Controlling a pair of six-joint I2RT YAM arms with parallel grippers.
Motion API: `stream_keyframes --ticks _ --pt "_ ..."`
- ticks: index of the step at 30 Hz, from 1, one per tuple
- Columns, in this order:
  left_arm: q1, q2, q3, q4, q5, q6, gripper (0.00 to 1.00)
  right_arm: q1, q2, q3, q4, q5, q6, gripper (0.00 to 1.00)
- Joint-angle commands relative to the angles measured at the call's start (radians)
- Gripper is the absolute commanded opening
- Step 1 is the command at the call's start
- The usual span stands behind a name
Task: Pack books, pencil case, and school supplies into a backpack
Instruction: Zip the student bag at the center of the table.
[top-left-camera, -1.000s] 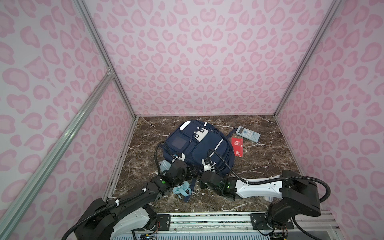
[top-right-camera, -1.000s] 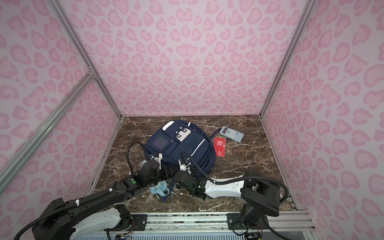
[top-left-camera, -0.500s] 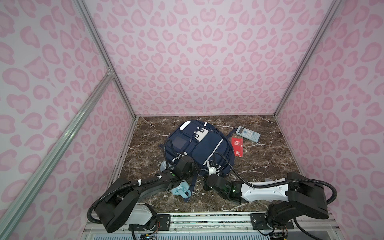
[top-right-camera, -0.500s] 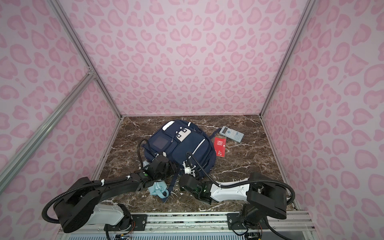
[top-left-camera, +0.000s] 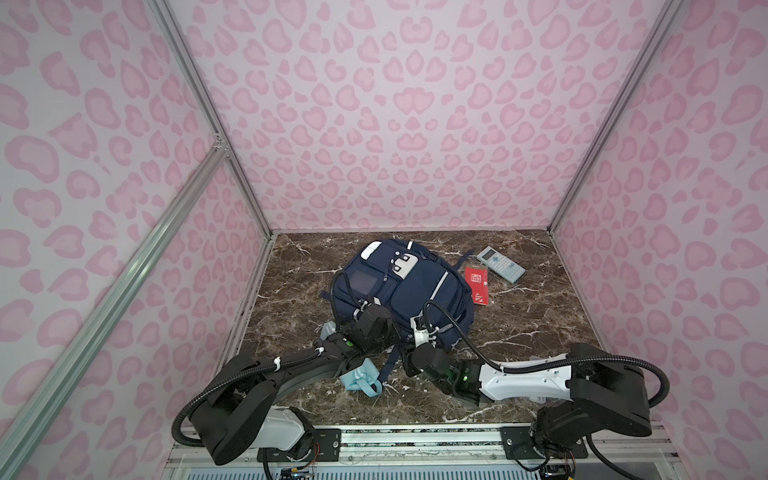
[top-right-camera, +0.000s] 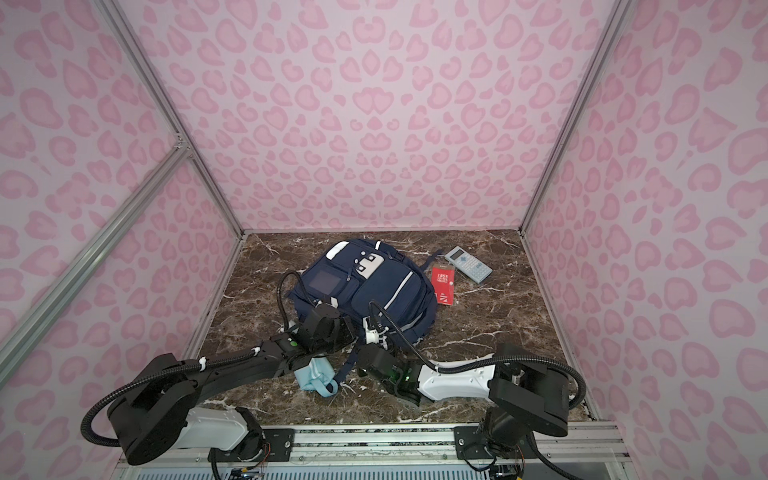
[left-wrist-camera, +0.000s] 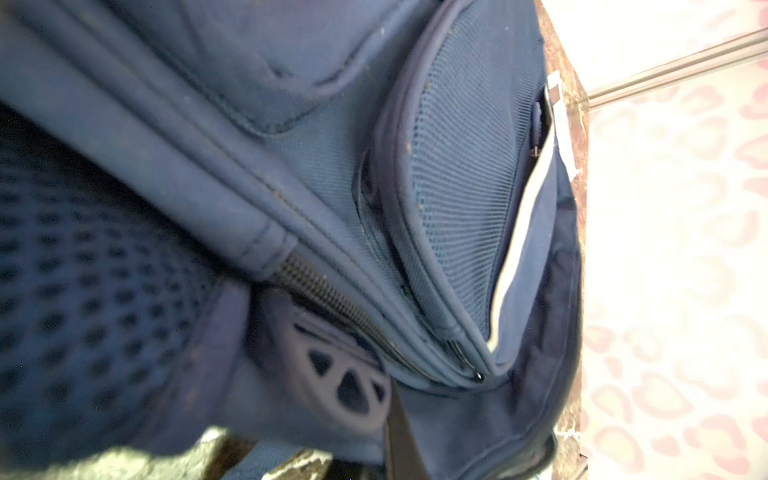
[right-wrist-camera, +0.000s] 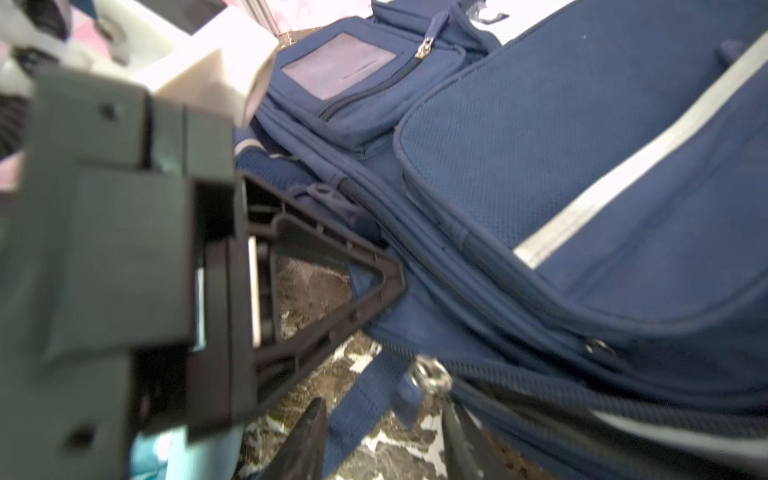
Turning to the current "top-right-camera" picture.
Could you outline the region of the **teal pencil case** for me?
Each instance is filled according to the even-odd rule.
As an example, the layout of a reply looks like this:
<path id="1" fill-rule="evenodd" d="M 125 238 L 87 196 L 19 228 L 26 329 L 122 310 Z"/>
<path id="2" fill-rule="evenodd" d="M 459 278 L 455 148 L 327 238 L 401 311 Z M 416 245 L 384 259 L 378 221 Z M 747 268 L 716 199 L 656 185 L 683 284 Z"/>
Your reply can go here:
<path id="1" fill-rule="evenodd" d="M 335 371 L 325 357 L 312 358 L 309 364 L 294 372 L 296 381 L 303 391 L 314 391 L 324 398 L 337 394 L 339 385 L 334 379 Z"/>

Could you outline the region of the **navy blue backpack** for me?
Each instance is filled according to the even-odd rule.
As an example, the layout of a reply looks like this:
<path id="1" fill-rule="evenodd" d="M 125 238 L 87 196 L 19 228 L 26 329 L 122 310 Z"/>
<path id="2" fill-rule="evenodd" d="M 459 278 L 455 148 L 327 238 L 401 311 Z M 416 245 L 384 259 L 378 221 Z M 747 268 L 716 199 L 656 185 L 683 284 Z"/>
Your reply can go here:
<path id="1" fill-rule="evenodd" d="M 300 275 L 286 295 L 298 319 L 320 304 L 329 304 L 352 319 L 356 344 L 335 372 L 339 387 L 365 346 L 363 318 L 372 316 L 386 329 L 388 352 L 418 344 L 432 328 L 437 299 L 426 269 L 430 256 L 418 265 L 395 247 L 382 241 L 342 240 L 330 247 Z"/>

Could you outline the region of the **red stationery packet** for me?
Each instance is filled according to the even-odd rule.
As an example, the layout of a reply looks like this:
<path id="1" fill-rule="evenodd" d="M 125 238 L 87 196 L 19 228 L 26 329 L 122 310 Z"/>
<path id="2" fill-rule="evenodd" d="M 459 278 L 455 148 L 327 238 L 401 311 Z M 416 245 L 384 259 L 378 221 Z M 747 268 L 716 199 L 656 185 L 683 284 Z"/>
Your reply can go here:
<path id="1" fill-rule="evenodd" d="M 452 305 L 455 292 L 455 270 L 452 268 L 432 268 L 431 283 L 433 285 L 437 303 L 439 305 Z"/>

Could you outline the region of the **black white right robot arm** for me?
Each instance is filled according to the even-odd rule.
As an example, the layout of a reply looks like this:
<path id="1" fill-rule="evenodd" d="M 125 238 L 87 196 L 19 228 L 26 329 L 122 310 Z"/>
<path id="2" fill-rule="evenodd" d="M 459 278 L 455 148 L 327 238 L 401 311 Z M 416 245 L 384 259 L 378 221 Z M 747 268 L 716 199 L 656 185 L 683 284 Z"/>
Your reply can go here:
<path id="1" fill-rule="evenodd" d="M 562 438 L 568 417 L 584 397 L 585 383 L 573 368 L 503 344 L 475 360 L 404 360 L 379 346 L 359 353 L 358 370 L 396 398 L 419 406 L 455 398 L 484 399 L 489 409 L 480 424 L 481 447 L 500 455 L 536 432 Z"/>

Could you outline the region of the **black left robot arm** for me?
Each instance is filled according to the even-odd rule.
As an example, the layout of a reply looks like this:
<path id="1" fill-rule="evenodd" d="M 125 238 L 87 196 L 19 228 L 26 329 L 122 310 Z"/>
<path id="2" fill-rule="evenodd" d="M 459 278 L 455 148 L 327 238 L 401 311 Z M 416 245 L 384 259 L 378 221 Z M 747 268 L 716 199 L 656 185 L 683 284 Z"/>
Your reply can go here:
<path id="1" fill-rule="evenodd" d="M 213 449 L 222 461 L 262 456 L 267 440 L 250 410 L 206 410 L 202 403 L 240 386 L 289 375 L 356 338 L 348 315 L 320 304 L 304 321 L 249 349 L 211 359 L 160 355 L 106 401 L 117 445 L 132 466 L 171 449 Z"/>

